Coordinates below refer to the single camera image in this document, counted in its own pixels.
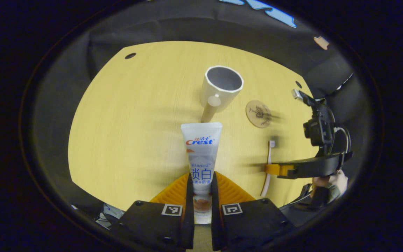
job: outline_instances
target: white cup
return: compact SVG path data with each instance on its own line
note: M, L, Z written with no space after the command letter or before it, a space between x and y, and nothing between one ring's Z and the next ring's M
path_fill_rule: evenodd
M221 65L209 67L201 87L201 105L205 107L209 97L217 96L221 101L221 105L217 107L217 112L220 112L230 104L242 88L243 78L235 70Z

